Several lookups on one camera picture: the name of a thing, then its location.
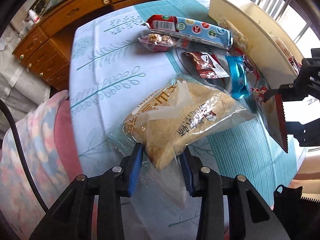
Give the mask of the white red Lipo packet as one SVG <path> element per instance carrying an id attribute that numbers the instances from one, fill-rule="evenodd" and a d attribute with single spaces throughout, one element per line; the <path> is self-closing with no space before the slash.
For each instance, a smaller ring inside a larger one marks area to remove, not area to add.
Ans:
<path id="1" fill-rule="evenodd" d="M 263 95 L 261 102 L 266 129 L 274 141 L 288 153 L 287 129 L 285 124 L 285 113 L 282 97 L 279 94 L 267 98 L 267 94 Z"/>

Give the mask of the red orange snack packet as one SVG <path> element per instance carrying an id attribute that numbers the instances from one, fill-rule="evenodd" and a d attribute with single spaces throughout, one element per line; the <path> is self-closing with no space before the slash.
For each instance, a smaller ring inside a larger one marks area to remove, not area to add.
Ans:
<path id="1" fill-rule="evenodd" d="M 265 86 L 262 86 L 259 88 L 251 88 L 250 91 L 254 100 L 257 103 L 262 103 L 265 100 L 264 94 L 268 91 L 268 89 Z"/>

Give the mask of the blue foil snack packet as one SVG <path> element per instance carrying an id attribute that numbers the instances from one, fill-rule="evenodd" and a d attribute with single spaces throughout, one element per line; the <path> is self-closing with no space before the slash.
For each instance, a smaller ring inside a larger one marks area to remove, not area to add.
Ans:
<path id="1" fill-rule="evenodd" d="M 231 78 L 231 95 L 235 99 L 243 99 L 249 96 L 247 75 L 244 69 L 244 60 L 241 56 L 227 55 Z"/>

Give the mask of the large brown cake bag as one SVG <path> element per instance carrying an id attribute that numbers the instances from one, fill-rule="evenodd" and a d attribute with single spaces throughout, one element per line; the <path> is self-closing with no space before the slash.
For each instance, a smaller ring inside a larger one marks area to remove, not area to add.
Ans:
<path id="1" fill-rule="evenodd" d="M 124 139 L 140 142 L 153 167 L 153 176 L 168 198 L 184 208 L 178 156 L 188 145 L 253 119 L 254 115 L 223 90 L 186 75 L 175 76 L 154 91 L 123 121 Z"/>

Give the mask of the white plastic storage bin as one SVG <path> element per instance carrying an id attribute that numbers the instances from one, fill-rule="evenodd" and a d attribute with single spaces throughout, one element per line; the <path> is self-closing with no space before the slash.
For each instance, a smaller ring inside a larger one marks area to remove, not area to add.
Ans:
<path id="1" fill-rule="evenodd" d="M 225 17 L 248 39 L 248 57 L 272 89 L 294 82 L 297 74 L 272 37 L 279 38 L 298 63 L 302 62 L 303 55 L 263 9 L 249 0 L 210 0 L 208 15 L 215 21 Z"/>

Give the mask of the clear bag brown snack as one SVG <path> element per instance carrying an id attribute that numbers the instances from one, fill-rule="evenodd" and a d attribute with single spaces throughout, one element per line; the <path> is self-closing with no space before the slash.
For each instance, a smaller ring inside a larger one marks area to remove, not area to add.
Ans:
<path id="1" fill-rule="evenodd" d="M 238 28 L 233 25 L 227 18 L 221 16 L 218 25 L 221 28 L 227 29 L 231 32 L 233 37 L 233 46 L 240 49 L 242 52 L 248 51 L 248 39 L 247 37 L 238 30 Z"/>

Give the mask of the floral pink cushion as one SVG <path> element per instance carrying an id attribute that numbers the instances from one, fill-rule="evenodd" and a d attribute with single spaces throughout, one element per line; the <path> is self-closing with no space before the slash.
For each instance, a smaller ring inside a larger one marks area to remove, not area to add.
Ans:
<path id="1" fill-rule="evenodd" d="M 16 123 L 29 171 L 48 207 L 81 174 L 68 91 L 56 93 Z M 20 239 L 28 239 L 44 216 L 24 174 L 11 131 L 1 150 L 1 211 Z"/>

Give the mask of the dark red white packet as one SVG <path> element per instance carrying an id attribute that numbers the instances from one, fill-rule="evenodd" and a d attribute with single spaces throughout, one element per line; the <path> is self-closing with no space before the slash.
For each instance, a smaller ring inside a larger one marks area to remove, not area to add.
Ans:
<path id="1" fill-rule="evenodd" d="M 203 79 L 230 77 L 214 55 L 201 51 L 186 51 L 184 55 L 193 63 L 199 76 Z"/>

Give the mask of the blue white biscuit pack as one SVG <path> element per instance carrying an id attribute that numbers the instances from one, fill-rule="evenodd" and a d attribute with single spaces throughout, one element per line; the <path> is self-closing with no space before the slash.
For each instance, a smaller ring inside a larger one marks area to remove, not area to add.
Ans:
<path id="1" fill-rule="evenodd" d="M 231 31 L 207 22 L 177 16 L 152 15 L 146 24 L 155 33 L 183 37 L 221 49 L 230 49 L 233 45 Z"/>

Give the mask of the white lace covered furniture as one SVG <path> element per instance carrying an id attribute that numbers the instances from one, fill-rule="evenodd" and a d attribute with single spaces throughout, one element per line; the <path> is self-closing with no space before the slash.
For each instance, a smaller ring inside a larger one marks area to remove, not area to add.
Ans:
<path id="1" fill-rule="evenodd" d="M 28 72 L 12 55 L 18 43 L 16 31 L 7 26 L 1 36 L 1 100 L 17 122 L 49 99 L 50 87 Z"/>

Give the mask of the blue white tablecloth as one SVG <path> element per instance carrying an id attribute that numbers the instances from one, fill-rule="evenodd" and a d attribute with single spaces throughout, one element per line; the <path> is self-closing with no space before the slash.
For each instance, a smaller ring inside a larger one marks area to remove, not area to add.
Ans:
<path id="1" fill-rule="evenodd" d="M 160 0 L 126 7 L 92 20 L 74 34 L 69 78 L 72 125 L 82 171 L 103 174 L 131 153 L 124 118 L 177 73 L 196 76 L 179 49 L 153 53 L 138 42 L 154 14 L 212 23 L 208 0 Z M 285 153 L 269 136 L 251 99 L 242 104 L 255 117 L 190 146 L 217 173 L 245 175 L 267 204 L 280 184 L 289 185 L 305 151 L 294 138 Z M 127 239 L 195 239 L 201 201 L 185 190 L 181 168 L 157 170 L 144 158 L 137 189 L 122 202 Z"/>

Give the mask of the small nut snack packet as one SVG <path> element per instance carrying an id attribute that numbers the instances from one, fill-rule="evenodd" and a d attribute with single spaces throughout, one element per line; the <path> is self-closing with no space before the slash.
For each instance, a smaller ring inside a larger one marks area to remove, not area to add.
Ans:
<path id="1" fill-rule="evenodd" d="M 174 48 L 178 42 L 177 39 L 168 35 L 150 33 L 138 38 L 141 45 L 153 52 L 166 52 Z"/>

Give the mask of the wooden desk with drawers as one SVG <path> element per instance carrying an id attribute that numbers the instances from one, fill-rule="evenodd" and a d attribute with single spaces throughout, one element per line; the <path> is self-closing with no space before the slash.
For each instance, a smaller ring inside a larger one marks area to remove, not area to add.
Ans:
<path id="1" fill-rule="evenodd" d="M 65 0 L 41 17 L 13 55 L 46 84 L 67 89 L 76 29 L 103 14 L 149 1 L 154 0 Z"/>

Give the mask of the small white red bottle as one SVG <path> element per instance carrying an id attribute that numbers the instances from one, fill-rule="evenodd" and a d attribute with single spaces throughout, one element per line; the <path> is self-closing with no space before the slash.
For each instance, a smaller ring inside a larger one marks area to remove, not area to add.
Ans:
<path id="1" fill-rule="evenodd" d="M 30 18 L 34 23 L 39 22 L 40 18 L 39 18 L 39 16 L 38 16 L 38 14 L 37 14 L 35 11 L 33 11 L 32 9 L 30 9 L 30 10 L 28 11 L 28 15 L 29 15 L 29 18 Z"/>

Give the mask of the ornate black gold box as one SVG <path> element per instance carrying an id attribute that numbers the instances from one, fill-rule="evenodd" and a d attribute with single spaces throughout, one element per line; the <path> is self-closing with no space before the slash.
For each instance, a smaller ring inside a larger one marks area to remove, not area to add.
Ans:
<path id="1" fill-rule="evenodd" d="M 36 0 L 29 9 L 34 11 L 37 15 L 42 16 L 48 3 L 49 0 Z"/>

